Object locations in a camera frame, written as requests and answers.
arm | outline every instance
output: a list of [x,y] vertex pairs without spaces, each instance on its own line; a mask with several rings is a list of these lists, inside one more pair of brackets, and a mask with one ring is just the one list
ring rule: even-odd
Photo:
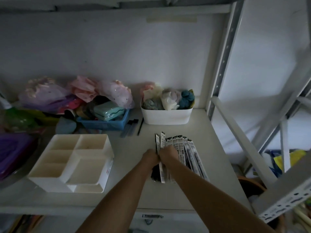
[[160,158],[211,233],[275,232],[242,204],[181,164],[173,146],[161,149]]
[[119,181],[82,223],[76,233],[127,232],[142,188],[159,157],[147,150],[141,161]]

compartment organizer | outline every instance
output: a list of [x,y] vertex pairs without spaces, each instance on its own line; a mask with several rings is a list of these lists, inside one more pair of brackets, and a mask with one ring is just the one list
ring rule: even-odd
[[113,159],[106,134],[55,135],[28,178],[46,192],[101,193]]

blue plastic basket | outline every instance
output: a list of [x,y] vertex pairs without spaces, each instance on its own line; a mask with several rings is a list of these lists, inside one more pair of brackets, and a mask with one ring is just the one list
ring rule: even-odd
[[127,109],[123,119],[118,121],[102,121],[102,120],[86,120],[81,117],[77,118],[77,122],[82,123],[87,129],[100,129],[100,130],[123,130],[128,121],[130,109]]

hand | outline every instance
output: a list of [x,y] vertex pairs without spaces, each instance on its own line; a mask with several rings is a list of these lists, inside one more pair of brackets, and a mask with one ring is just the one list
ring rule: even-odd
[[141,162],[144,164],[144,166],[149,167],[152,169],[155,165],[157,165],[160,162],[159,156],[154,152],[153,149],[148,149],[143,155]]
[[164,163],[165,165],[169,159],[176,159],[179,161],[178,152],[172,145],[169,145],[164,149],[160,149],[159,156],[161,162]]

shelf surface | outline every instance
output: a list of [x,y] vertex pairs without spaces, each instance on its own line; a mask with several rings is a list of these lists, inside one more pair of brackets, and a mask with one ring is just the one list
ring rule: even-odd
[[[113,186],[123,178],[140,160],[142,154],[155,147],[154,133],[166,133],[167,137],[183,135],[193,140],[206,173],[213,185],[250,208],[250,204],[239,184],[220,141],[206,112],[193,109],[185,125],[148,125],[144,123],[140,135],[137,131],[142,119],[139,109],[130,113],[130,119],[139,119],[133,136],[120,138],[120,131],[107,131],[115,154],[114,163],[101,194],[47,193],[27,178],[0,191],[0,212],[50,215],[79,215],[90,213]],[[158,183],[149,178],[142,191],[138,209],[144,210],[192,210],[193,207],[174,183]]]

